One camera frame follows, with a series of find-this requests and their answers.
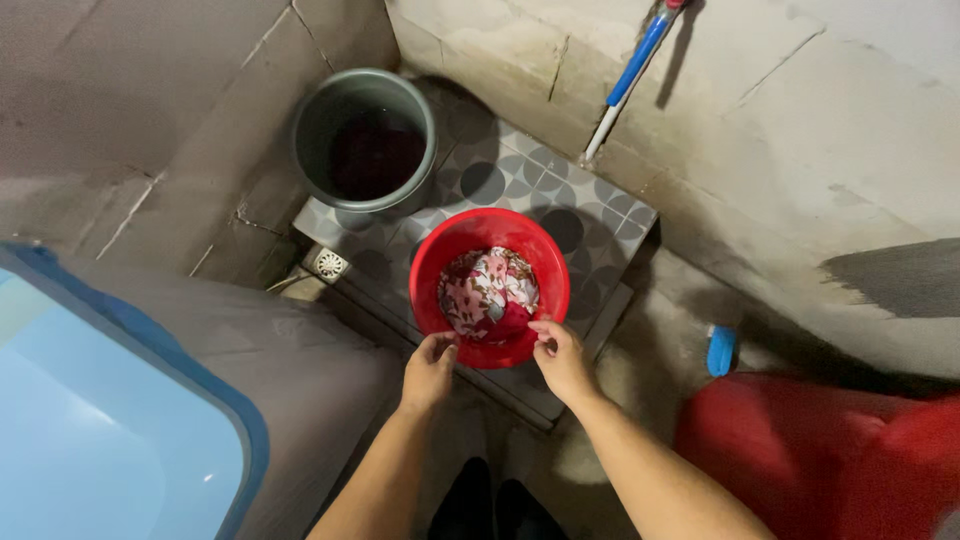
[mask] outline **hand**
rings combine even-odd
[[[543,319],[527,323],[537,332],[534,360],[547,386],[567,406],[602,396],[584,359],[584,344],[571,329]]]
[[[403,396],[397,410],[427,414],[450,393],[457,359],[454,331],[431,333],[410,356],[403,375]]]

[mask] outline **metal bucket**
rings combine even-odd
[[[347,198],[330,177],[336,134],[364,110],[387,110],[419,131],[426,148],[416,172],[391,193],[369,201]],[[437,130],[426,99],[413,85],[380,69],[351,69],[328,78],[304,100],[294,123],[294,159],[307,191],[336,209],[399,217],[422,208],[433,187]]]

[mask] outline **cement wall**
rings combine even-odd
[[[406,61],[577,156],[651,6],[387,7]],[[956,260],[935,240],[960,236],[957,148],[960,6],[707,0],[675,24],[594,166],[660,210],[669,248],[722,280],[877,367],[957,378],[960,306],[898,304],[960,288],[958,269],[931,262],[945,249]],[[895,254],[909,271],[876,278]],[[926,296],[898,294],[915,280]]]
[[[0,239],[262,285],[298,100],[397,62],[379,0],[0,0]]]

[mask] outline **red plastic basin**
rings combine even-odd
[[[427,236],[410,269],[410,304],[423,333],[450,331],[437,299],[440,273],[449,262],[470,250],[503,246],[527,259],[537,284],[540,304],[534,319],[549,314],[562,322],[570,301],[570,277],[557,243],[532,219],[505,209],[473,209],[440,224]],[[463,338],[457,360],[469,367],[513,367],[533,353],[537,333],[524,335],[504,345],[488,345]]]

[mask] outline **floral fabric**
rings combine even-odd
[[[437,294],[453,330],[493,345],[526,331],[540,301],[530,263],[503,247],[455,258],[441,272]]]

